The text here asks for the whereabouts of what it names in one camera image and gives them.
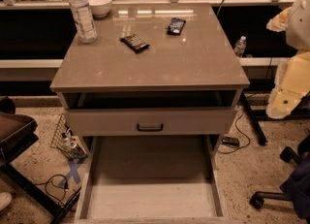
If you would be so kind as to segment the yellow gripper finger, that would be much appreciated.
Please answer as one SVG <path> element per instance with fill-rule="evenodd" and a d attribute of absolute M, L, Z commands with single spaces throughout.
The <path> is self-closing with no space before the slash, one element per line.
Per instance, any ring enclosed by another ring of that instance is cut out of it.
<path fill-rule="evenodd" d="M 289 16 L 290 10 L 291 8 L 286 8 L 281 13 L 279 13 L 277 16 L 272 18 L 267 23 L 266 28 L 274 32 L 285 31 L 287 29 L 288 16 Z"/>
<path fill-rule="evenodd" d="M 282 61 L 274 83 L 265 112 L 272 119 L 283 119 L 310 92 L 310 52 L 299 52 L 290 60 Z"/>

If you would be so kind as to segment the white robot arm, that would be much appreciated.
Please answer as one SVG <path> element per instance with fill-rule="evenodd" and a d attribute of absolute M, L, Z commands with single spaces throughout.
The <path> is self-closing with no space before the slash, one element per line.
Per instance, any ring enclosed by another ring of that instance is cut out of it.
<path fill-rule="evenodd" d="M 293 5 L 271 19 L 266 28 L 286 32 L 286 43 L 297 50 L 295 56 L 277 66 L 266 114 L 283 119 L 310 92 L 310 0 L 295 0 Z"/>

